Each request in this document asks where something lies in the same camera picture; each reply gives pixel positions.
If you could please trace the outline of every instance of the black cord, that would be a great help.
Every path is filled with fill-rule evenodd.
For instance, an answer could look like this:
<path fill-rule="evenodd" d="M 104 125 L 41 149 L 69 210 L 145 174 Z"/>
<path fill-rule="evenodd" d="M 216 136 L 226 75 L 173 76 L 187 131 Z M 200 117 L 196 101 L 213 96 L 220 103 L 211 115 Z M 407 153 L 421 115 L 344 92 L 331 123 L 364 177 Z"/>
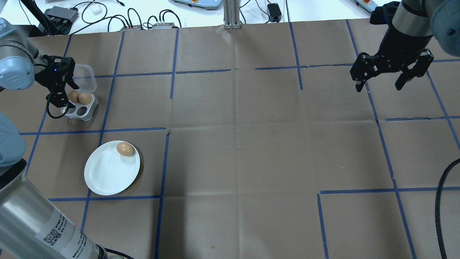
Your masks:
<path fill-rule="evenodd" d="M 439 245 L 439 252 L 441 252 L 441 258 L 447 259 L 446 249 L 444 248 L 444 241 L 443 241 L 443 232 L 441 231 L 441 193 L 443 192 L 444 182 L 446 181 L 447 175 L 452 170 L 452 168 L 460 163 L 460 159 L 455 160 L 452 162 L 446 170 L 444 170 L 443 176 L 439 180 L 439 184 L 436 190 L 436 201 L 434 205 L 434 219 L 436 223 L 436 234 L 437 234 L 437 242 Z"/>
<path fill-rule="evenodd" d="M 251 1 L 251 0 L 248 0 L 248 1 L 246 2 L 246 4 L 240 6 L 240 8 L 245 7 L 247 4 L 249 4 L 250 1 Z"/>
<path fill-rule="evenodd" d="M 131 22 L 131 18 L 129 17 L 129 11 L 130 10 L 133 10 L 138 15 L 139 23 L 140 23 L 140 26 L 141 26 L 141 29 L 142 29 L 142 20 L 141 20 L 141 17 L 139 15 L 138 11 L 136 11 L 134 8 L 128 8 L 128 21 L 129 21 L 129 24 L 131 25 L 131 28 L 132 28 L 132 22 Z"/>
<path fill-rule="evenodd" d="M 51 112 L 50 112 L 50 100 L 51 100 L 52 94 L 54 93 L 54 87 L 57 85 L 57 84 L 56 84 L 56 79 L 54 78 L 53 72 L 51 71 L 51 69 L 50 69 L 49 67 L 47 67 L 47 66 L 45 66 L 45 65 L 43 65 L 43 64 L 35 64 L 35 65 L 36 65 L 36 66 L 42 66 L 42 67 L 44 67 L 45 69 L 47 69 L 47 70 L 50 72 L 51 77 L 53 78 L 53 86 L 51 87 L 50 94 L 48 95 L 48 97 L 47 97 L 47 99 L 46 99 L 46 112 L 47 112 L 48 115 L 49 115 L 51 118 L 53 118 L 53 119 L 59 119 L 59 118 L 64 117 L 64 115 L 66 115 L 67 112 L 69 111 L 69 98 L 67 97 L 66 94 L 64 94 L 64 100 L 65 100 L 66 103 L 67 103 L 67 104 L 66 104 L 65 111 L 64 111 L 63 114 L 61 114 L 61 115 L 59 115 L 59 116 L 57 116 L 57 117 L 53 116 L 53 115 L 51 114 Z"/>
<path fill-rule="evenodd" d="M 19 2 L 19 5 L 20 5 L 21 9 L 23 10 L 24 14 L 26 15 L 26 18 L 27 18 L 27 20 L 29 21 L 29 24 L 32 25 L 32 23 L 31 23 L 30 20 L 29 20 L 29 17 L 28 17 L 27 14 L 26 14 L 26 11 L 24 11 L 23 5 L 21 4 L 21 0 L 17 0 L 17 1 Z"/>
<path fill-rule="evenodd" d="M 246 18 L 244 17 L 243 12 L 241 12 L 241 9 L 240 9 L 240 14 L 241 14 L 241 16 L 243 17 L 244 23 L 246 23 Z"/>
<path fill-rule="evenodd" d="M 85 8 L 83 9 L 83 11 L 81 12 L 81 14 L 80 14 L 81 20 L 82 20 L 84 23 L 86 23 L 86 24 L 96 23 L 96 22 L 101 21 L 102 19 L 104 19 L 104 18 L 107 17 L 107 13 L 108 13 L 109 10 L 108 10 L 107 6 L 106 6 L 105 4 L 103 4 L 103 3 L 94 2 L 94 1 L 87 1 L 87 2 L 78 3 L 78 4 L 74 5 L 73 8 L 75 8 L 75 7 L 79 6 L 79 5 L 83 5 L 83 4 L 87 4 L 87 5 L 85 6 Z M 104 8 L 105 8 L 105 14 L 104 14 L 104 16 L 103 16 L 101 19 L 99 19 L 99 20 L 97 20 L 97 21 L 95 21 L 95 22 L 87 22 L 87 21 L 85 21 L 85 19 L 84 19 L 83 17 L 84 17 L 84 14 L 85 14 L 86 10 L 88 9 L 88 7 L 90 7 L 92 4 L 98 4 L 98 5 L 104 6 Z"/>
<path fill-rule="evenodd" d="M 107 32 L 110 32 L 110 22 L 112 21 L 113 18 L 117 18 L 118 20 L 120 20 L 123 23 L 123 27 L 126 29 L 125 22 L 123 22 L 123 20 L 121 18 L 118 18 L 117 16 L 120 16 L 120 14 L 114 15 L 110 18 L 109 24 L 107 25 Z"/>
<path fill-rule="evenodd" d="M 156 23 L 158 23 L 158 19 L 156 18 L 156 16 L 155 16 L 155 15 L 152 15 L 152 16 L 150 16 L 150 17 L 147 19 L 147 23 L 148 23 L 148 24 L 150 23 L 150 19 L 152 19 L 152 18 L 155 18 Z"/>
<path fill-rule="evenodd" d="M 115 250 L 112 250 L 112 249 L 108 249 L 108 248 L 104 248 L 108 253 L 112 253 L 112 254 L 116 254 L 116 255 L 120 255 L 126 259 L 134 259 L 132 258 L 131 256 L 127 255 L 127 254 L 124 254 L 122 252 L 118 252 L 118 251 L 115 251 Z"/>
<path fill-rule="evenodd" d="M 163 18 L 163 22 L 165 21 L 165 14 L 167 14 L 167 13 L 169 13 L 169 12 L 172 13 L 172 14 L 174 14 L 174 16 L 175 16 L 175 17 L 177 18 L 177 20 L 179 21 L 179 27 L 182 28 L 182 23 L 180 22 L 179 16 L 177 16 L 177 14 L 176 14 L 175 12 L 171 11 L 171 10 L 167 10 L 166 12 L 163 13 L 163 17 L 162 17 L 162 18 Z"/>
<path fill-rule="evenodd" d="M 99 20 L 99 21 L 96 21 L 96 22 L 94 22 L 94 23 L 90 23 L 90 24 L 88 24 L 87 26 L 85 26 L 85 27 L 83 27 L 83 28 L 81 28 L 81 29 L 79 29 L 79 30 L 76 30 L 76 31 L 72 32 L 70 35 L 73 35 L 73 34 L 75 34 L 75 33 L 78 33 L 78 32 L 80 32 L 80 31 L 82 31 L 82 30 L 88 28 L 89 26 L 91 26 L 91 25 L 93 25 L 93 24 L 97 24 L 97 23 L 99 23 L 99 22 L 101 22 L 101 21 L 103 21 L 103 20 L 107 20 L 107 19 L 110 19 L 110 18 L 112 18 L 112 17 L 113 17 L 113 16 L 109 16 L 109 17 L 103 18 L 103 19 L 101 19 L 101 20 Z"/>

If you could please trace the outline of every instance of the label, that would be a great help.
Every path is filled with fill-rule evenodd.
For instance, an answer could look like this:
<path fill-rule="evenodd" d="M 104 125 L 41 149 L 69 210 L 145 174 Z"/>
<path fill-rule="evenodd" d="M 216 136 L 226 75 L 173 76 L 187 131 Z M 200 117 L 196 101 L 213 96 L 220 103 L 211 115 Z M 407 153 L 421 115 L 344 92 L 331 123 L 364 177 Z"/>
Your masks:
<path fill-rule="evenodd" d="M 35 238 L 68 259 L 87 259 L 96 246 L 57 208 Z"/>

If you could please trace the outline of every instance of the plate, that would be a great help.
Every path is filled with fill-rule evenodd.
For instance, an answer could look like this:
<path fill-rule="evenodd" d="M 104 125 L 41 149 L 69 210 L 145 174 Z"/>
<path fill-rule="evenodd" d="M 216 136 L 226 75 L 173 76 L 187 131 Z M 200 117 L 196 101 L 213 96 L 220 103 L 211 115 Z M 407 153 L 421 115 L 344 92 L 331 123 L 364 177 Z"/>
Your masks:
<path fill-rule="evenodd" d="M 111 141 L 98 147 L 89 156 L 85 165 L 85 182 L 88 188 L 99 195 L 114 195 L 136 179 L 140 168 L 140 157 L 133 147 L 133 155 L 122 156 L 116 145 L 124 141 Z"/>

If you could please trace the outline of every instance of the power adapter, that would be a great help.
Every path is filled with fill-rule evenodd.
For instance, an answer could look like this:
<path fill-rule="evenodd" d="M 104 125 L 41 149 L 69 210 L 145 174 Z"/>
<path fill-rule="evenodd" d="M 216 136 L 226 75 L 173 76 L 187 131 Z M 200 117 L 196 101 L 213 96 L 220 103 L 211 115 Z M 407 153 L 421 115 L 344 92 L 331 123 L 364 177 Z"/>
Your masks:
<path fill-rule="evenodd" d="M 280 6 L 277 3 L 267 5 L 267 13 L 270 16 L 270 22 L 280 22 L 281 21 L 281 10 Z"/>

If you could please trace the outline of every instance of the egg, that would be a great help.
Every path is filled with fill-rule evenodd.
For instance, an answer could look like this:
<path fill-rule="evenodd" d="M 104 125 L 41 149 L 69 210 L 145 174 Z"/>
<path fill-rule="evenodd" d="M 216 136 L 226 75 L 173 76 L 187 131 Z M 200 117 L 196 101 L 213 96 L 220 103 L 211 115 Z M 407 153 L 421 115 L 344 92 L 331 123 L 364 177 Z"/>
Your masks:
<path fill-rule="evenodd" d="M 132 155 L 132 153 L 134 152 L 133 147 L 129 143 L 126 143 L 126 142 L 118 143 L 118 145 L 116 145 L 116 150 L 121 155 L 127 156 L 127 157 Z"/>
<path fill-rule="evenodd" d="M 70 91 L 68 95 L 69 101 L 71 101 L 72 103 L 78 103 L 78 95 L 79 93 L 77 91 Z"/>
<path fill-rule="evenodd" d="M 78 100 L 83 105 L 88 105 L 92 101 L 92 96 L 89 93 L 82 93 L 78 96 Z"/>

